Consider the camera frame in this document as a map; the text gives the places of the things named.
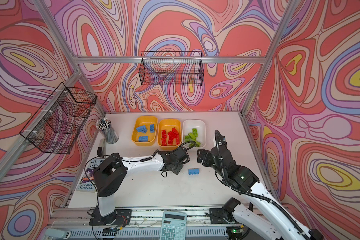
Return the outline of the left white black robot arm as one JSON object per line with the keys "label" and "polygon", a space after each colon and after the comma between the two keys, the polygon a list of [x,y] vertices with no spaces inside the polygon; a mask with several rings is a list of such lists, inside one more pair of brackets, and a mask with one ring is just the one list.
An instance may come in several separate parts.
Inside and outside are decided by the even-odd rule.
{"label": "left white black robot arm", "polygon": [[143,157],[121,157],[119,153],[109,155],[93,173],[100,216],[116,215],[113,197],[126,176],[147,172],[172,172],[178,175],[190,161],[188,151],[195,144],[195,141],[188,141],[172,151],[156,150],[152,155]]}

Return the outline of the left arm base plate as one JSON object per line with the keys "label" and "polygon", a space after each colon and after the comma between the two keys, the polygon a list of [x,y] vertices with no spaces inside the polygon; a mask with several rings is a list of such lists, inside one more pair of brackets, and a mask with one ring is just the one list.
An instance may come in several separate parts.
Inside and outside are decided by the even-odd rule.
{"label": "left arm base plate", "polygon": [[127,226],[130,224],[132,215],[131,209],[115,209],[113,213],[102,217],[98,208],[92,214],[89,222],[90,226]]}

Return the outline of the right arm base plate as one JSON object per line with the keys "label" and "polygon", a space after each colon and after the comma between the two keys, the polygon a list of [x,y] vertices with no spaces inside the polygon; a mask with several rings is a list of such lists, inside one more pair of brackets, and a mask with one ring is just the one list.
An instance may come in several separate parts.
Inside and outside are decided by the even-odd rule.
{"label": "right arm base plate", "polygon": [[208,212],[205,212],[206,216],[210,218],[210,222],[213,225],[217,224],[228,224],[228,225],[245,225],[244,223],[240,223],[234,219],[233,213],[235,210],[228,211],[223,208],[210,208]]}

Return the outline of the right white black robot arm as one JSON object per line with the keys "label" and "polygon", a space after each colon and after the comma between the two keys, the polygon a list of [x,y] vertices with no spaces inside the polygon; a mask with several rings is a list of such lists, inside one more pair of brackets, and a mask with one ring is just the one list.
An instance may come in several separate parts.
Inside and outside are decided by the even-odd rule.
{"label": "right white black robot arm", "polygon": [[323,234],[309,229],[293,217],[267,190],[260,179],[247,167],[238,165],[227,148],[224,136],[215,130],[215,146],[198,150],[198,163],[212,168],[228,189],[244,196],[262,213],[261,216],[245,207],[236,198],[223,206],[228,223],[240,223],[267,240],[322,240]]}

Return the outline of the blue lego brick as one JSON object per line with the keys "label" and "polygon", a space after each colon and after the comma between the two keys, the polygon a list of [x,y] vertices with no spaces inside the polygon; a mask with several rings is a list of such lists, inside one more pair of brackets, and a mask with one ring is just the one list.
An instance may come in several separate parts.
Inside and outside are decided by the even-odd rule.
{"label": "blue lego brick", "polygon": [[188,169],[189,175],[198,175],[200,173],[199,169]]}
{"label": "blue lego brick", "polygon": [[144,133],[144,134],[148,131],[146,125],[139,126],[136,128],[136,130],[138,133]]}
{"label": "blue lego brick", "polygon": [[139,142],[148,142],[149,137],[148,136],[139,136],[138,141]]}
{"label": "blue lego brick", "polygon": [[155,132],[155,125],[151,124],[150,125],[150,133],[154,133]]}

